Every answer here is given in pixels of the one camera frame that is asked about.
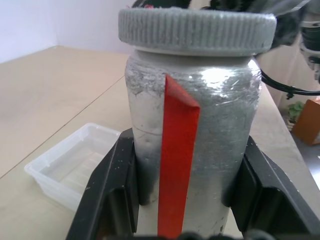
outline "red tape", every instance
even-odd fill
[[[199,104],[166,75],[158,236],[173,239],[182,232],[199,115]]]

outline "foil-wrapped jar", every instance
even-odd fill
[[[125,70],[139,197],[138,233],[157,234],[165,74],[200,105],[183,231],[222,234],[261,89],[253,55],[272,44],[270,14],[124,9],[119,38],[136,46]]]

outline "wooden table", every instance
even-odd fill
[[[0,239],[65,239],[75,213],[46,197],[24,167],[86,123],[131,127],[127,58],[55,47],[0,65]],[[251,135],[320,217],[318,187],[265,86]],[[240,236],[232,214],[225,233]]]

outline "clear plastic tray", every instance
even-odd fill
[[[88,123],[24,167],[43,192],[76,211],[93,170],[120,132]]]

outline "jar lid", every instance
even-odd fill
[[[187,56],[253,56],[271,48],[272,14],[182,8],[128,8],[119,38],[138,49]]]

